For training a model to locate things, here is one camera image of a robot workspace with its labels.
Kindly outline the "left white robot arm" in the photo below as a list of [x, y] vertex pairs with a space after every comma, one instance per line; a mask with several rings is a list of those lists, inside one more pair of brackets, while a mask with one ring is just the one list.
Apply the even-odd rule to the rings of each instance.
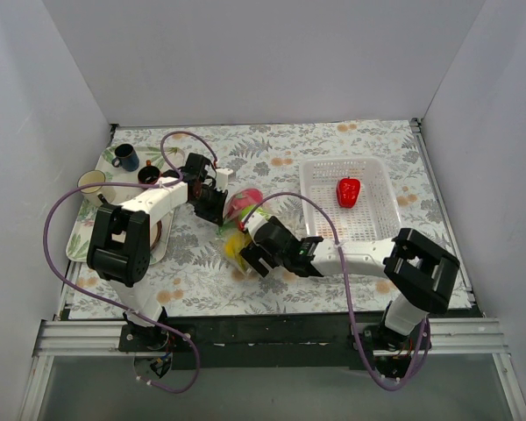
[[125, 307], [131, 334], [152, 351], [168, 342], [160, 320], [162, 305], [143, 282], [150, 265], [151, 230], [175, 208], [190, 204], [197, 217], [221, 226], [228, 195], [229, 168], [192, 153], [185, 165], [169, 169], [146, 189], [121, 204], [104, 203], [96, 213], [87, 265], [109, 282]]

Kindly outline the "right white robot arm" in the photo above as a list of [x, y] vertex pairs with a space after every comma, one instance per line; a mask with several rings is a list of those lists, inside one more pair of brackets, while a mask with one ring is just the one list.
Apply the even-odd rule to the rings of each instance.
[[420, 232], [402, 228], [392, 239], [336, 243], [321, 236], [298, 239], [272, 217], [245, 230], [239, 255], [259, 275], [283, 267], [299, 277], [370, 275], [391, 281], [399, 295], [377, 329], [386, 348], [399, 348], [430, 314], [447, 312], [460, 269], [456, 256]]

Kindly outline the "red fake bell pepper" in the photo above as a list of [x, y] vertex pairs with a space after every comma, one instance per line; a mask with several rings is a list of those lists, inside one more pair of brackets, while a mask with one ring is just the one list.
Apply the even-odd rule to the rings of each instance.
[[356, 178], [345, 177], [339, 180], [336, 187], [338, 205], [346, 209], [352, 208], [358, 201], [360, 189], [360, 180]]

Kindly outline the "clear zip top bag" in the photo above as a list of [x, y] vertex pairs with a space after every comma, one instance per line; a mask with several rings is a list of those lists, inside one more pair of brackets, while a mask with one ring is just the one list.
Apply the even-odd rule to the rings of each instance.
[[250, 275], [254, 270], [240, 255], [240, 251], [251, 242], [251, 237], [241, 232], [241, 224], [263, 197], [263, 193], [253, 186], [244, 187], [232, 194], [224, 204], [224, 224], [217, 231], [223, 257], [243, 275]]

